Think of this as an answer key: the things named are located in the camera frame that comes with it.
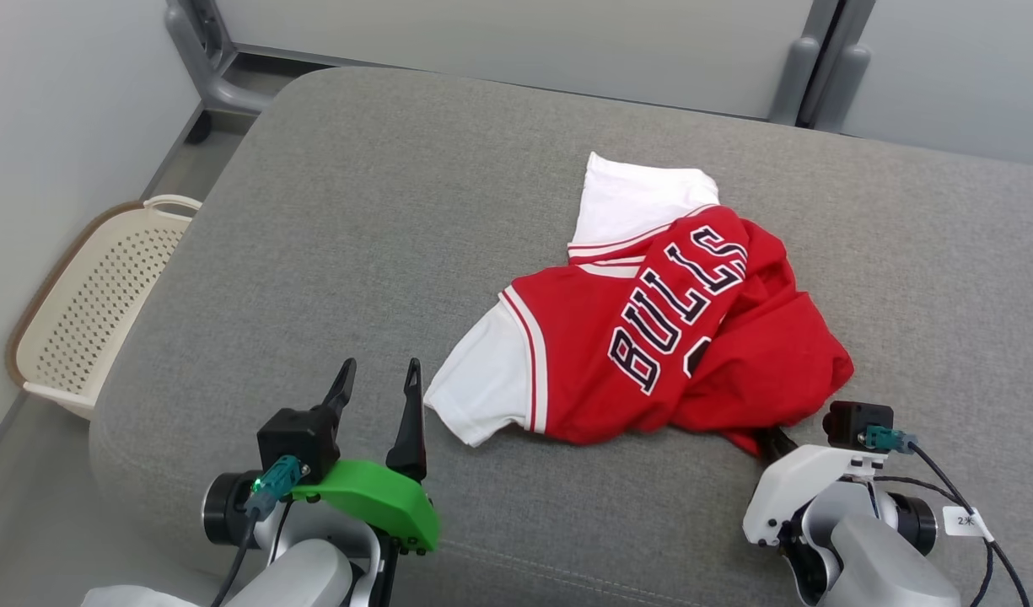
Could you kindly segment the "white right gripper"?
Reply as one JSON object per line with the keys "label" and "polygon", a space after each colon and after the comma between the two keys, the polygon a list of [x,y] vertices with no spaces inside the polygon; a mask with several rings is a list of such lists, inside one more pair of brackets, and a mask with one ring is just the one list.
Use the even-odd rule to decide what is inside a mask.
{"label": "white right gripper", "polygon": [[756,449],[770,464],[748,503],[742,529],[752,545],[778,545],[779,526],[841,477],[869,479],[887,454],[814,444],[799,446],[781,427],[756,430]]}

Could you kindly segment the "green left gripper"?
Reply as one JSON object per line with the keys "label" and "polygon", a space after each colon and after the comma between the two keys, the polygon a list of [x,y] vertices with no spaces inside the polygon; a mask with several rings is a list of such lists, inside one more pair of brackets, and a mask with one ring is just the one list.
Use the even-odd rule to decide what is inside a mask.
{"label": "green left gripper", "polygon": [[[350,403],[355,376],[357,360],[347,358],[322,402],[335,422]],[[386,468],[367,460],[340,460],[322,481],[305,485],[305,499],[319,498],[351,518],[392,535],[409,551],[433,552],[438,549],[440,519],[419,484],[428,475],[428,458],[418,358],[409,361],[403,393],[403,415],[386,454]]]}

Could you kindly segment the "red Bulls jersey shirt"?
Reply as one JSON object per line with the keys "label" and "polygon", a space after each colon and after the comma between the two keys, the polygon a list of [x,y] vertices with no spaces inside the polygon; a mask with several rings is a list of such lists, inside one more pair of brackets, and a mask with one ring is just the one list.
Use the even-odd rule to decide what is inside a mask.
{"label": "red Bulls jersey shirt", "polygon": [[674,426],[755,454],[756,430],[853,373],[783,242],[712,177],[591,153],[567,264],[513,280],[424,400],[472,447],[509,426],[578,445]]}

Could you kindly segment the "cream perforated laundry basket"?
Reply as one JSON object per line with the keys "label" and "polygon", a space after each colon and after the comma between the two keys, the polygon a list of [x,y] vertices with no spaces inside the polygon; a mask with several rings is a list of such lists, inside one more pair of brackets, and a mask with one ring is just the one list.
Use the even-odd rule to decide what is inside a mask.
{"label": "cream perforated laundry basket", "polygon": [[8,338],[8,376],[27,395],[93,418],[128,331],[200,207],[188,196],[154,196],[111,207],[80,232]]}

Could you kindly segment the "grey double partition post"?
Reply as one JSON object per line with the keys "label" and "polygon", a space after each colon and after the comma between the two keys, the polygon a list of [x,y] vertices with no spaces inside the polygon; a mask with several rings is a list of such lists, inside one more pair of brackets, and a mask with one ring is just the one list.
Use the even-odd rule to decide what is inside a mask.
{"label": "grey double partition post", "polygon": [[877,0],[813,0],[791,42],[766,120],[841,133],[872,53],[860,45]]}

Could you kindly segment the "grey partition post with foot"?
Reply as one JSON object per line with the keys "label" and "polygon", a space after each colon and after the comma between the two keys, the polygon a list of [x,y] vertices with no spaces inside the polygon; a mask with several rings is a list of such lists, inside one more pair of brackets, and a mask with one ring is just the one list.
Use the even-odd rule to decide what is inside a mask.
{"label": "grey partition post with foot", "polygon": [[209,111],[258,116],[280,82],[327,69],[324,64],[236,46],[217,0],[165,0],[173,45]]}

